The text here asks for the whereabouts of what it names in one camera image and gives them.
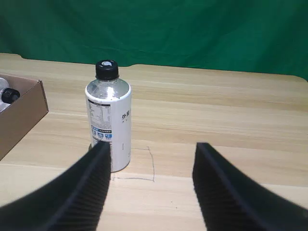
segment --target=bottle neck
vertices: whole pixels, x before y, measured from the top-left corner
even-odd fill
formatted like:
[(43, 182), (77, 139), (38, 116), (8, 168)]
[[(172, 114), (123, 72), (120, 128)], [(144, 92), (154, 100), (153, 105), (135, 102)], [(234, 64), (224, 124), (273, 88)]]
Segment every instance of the bottle neck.
[(118, 82), (119, 78), (110, 80), (110, 81), (106, 81), (106, 80), (101, 80), (101, 79), (97, 79), (100, 83), (106, 83), (106, 84), (115, 84)]

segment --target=wood grain surface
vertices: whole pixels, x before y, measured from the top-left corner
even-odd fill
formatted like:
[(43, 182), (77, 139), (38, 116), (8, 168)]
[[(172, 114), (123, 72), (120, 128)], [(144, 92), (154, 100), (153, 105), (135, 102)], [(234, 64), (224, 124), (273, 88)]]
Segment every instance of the wood grain surface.
[[(0, 72), (41, 79), (50, 112), (0, 161), (0, 204), (61, 174), (90, 143), (85, 86), (95, 68), (0, 54)], [(295, 76), (151, 65), (132, 85), (132, 156), (112, 174), (98, 230), (205, 231), (193, 191), (195, 144), (308, 207), (308, 83)]]

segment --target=plastic bottle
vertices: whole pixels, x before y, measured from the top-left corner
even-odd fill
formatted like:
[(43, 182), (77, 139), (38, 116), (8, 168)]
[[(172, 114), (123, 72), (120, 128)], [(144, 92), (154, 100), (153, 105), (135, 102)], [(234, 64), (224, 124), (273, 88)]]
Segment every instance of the plastic bottle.
[(111, 171), (116, 172), (130, 162), (131, 87), (119, 78), (115, 61), (101, 60), (95, 69), (96, 80), (85, 88), (91, 144), (110, 142)]
[(0, 77), (0, 112), (20, 97), (19, 91), (9, 88), (9, 83)]

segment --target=cardboard box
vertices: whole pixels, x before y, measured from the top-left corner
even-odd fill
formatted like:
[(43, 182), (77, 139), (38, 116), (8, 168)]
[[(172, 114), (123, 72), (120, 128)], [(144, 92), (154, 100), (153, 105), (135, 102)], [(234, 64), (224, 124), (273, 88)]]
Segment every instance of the cardboard box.
[(0, 160), (48, 113), (42, 81), (1, 74), (20, 98), (0, 113)]

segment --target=white bottle label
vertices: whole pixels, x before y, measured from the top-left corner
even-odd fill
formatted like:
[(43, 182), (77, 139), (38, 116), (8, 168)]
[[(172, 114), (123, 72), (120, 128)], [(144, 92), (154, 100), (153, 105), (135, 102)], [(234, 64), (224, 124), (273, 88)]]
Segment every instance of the white bottle label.
[(111, 171), (122, 170), (130, 162), (131, 90), (116, 99), (99, 99), (87, 93), (87, 109), (92, 147), (110, 142)]

